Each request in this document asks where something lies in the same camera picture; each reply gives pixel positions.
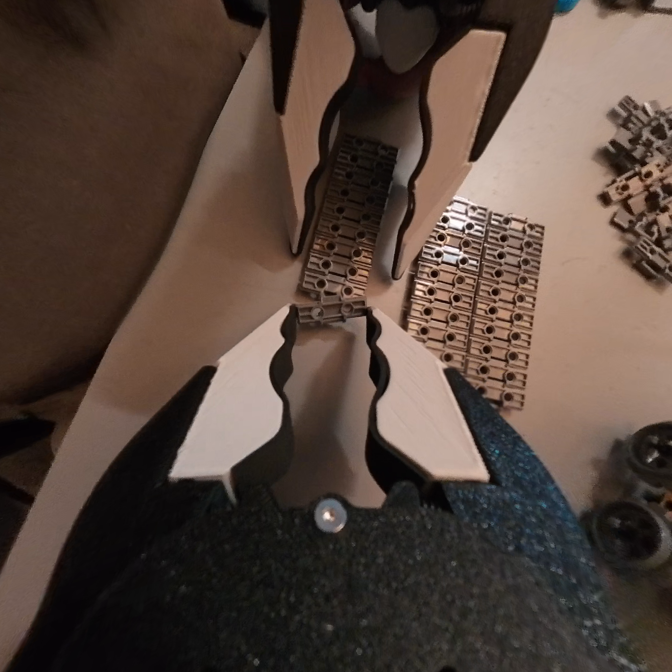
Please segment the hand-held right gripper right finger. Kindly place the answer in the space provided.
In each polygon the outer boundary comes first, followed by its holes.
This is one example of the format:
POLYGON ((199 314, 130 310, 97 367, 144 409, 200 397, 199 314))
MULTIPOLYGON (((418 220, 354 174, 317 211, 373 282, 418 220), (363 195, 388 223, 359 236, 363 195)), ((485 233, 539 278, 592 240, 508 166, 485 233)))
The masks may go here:
POLYGON ((441 362, 378 308, 366 312, 366 460, 379 484, 488 483, 486 462, 441 362))

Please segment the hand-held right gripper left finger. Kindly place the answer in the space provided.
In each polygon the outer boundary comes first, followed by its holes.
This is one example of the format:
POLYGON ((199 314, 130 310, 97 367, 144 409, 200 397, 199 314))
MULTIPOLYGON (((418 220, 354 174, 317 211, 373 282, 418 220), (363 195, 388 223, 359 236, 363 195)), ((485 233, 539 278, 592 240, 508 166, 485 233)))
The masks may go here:
POLYGON ((169 480, 216 481, 231 500, 245 488, 272 486, 294 451, 285 392, 294 365, 298 310, 287 304, 215 365, 169 480))

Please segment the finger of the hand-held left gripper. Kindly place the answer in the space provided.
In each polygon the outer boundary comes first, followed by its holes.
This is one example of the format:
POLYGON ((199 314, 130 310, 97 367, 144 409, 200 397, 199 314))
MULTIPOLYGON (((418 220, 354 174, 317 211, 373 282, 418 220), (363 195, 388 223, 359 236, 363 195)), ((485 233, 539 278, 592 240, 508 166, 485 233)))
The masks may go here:
POLYGON ((421 85, 422 146, 408 180, 408 207, 391 268, 398 280, 471 170, 470 158, 505 32, 471 29, 433 64, 421 85))
POLYGON ((302 252, 329 158, 331 128, 353 82, 357 47, 340 1, 280 2, 280 141, 290 249, 302 252))

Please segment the grey track link strip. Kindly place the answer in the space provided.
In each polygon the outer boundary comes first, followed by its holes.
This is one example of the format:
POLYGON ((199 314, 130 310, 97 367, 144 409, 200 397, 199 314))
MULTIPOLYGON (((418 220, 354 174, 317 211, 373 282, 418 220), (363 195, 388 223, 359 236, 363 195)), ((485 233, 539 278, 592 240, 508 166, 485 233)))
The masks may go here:
POLYGON ((544 233, 514 214, 486 214, 464 373, 500 409, 525 405, 544 233))
POLYGON ((407 332, 464 377, 488 218, 487 208, 454 197, 409 269, 407 332))
POLYGON ((379 140, 342 137, 299 285, 309 298, 365 296, 398 153, 379 140))

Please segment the single grey track link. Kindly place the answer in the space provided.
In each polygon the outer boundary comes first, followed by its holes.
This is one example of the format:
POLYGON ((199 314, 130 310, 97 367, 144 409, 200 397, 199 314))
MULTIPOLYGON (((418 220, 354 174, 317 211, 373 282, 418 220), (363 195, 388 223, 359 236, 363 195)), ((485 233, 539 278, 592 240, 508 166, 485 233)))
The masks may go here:
POLYGON ((366 315, 365 298, 357 300, 312 301, 294 305, 299 324, 324 325, 342 323, 366 315))

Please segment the pile of loose track pieces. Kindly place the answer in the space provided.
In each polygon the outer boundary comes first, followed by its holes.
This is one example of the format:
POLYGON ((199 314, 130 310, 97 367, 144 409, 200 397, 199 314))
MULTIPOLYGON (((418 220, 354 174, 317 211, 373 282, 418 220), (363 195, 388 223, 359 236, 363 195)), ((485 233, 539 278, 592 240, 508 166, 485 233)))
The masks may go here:
POLYGON ((598 198, 613 208, 625 260, 647 281, 671 285, 671 107, 623 96, 608 119, 613 134, 598 156, 613 177, 598 198))

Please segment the person's brown trouser leg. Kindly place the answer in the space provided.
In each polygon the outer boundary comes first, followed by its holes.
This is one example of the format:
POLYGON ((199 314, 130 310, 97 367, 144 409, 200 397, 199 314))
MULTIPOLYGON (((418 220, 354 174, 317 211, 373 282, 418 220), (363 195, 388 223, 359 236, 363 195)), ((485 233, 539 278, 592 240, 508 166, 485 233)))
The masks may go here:
POLYGON ((95 368, 170 237, 264 16, 1 2, 1 402, 95 368))

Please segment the black toy wheel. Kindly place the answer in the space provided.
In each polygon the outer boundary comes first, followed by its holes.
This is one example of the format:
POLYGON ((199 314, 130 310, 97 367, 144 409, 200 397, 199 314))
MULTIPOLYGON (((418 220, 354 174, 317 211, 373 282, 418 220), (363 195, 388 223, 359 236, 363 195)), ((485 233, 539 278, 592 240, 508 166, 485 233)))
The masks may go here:
POLYGON ((615 441, 609 462, 625 499, 661 502, 671 494, 671 422, 647 425, 615 441))
POLYGON ((671 525, 650 502, 615 500, 587 510, 579 523, 610 567, 651 573, 671 566, 671 525))

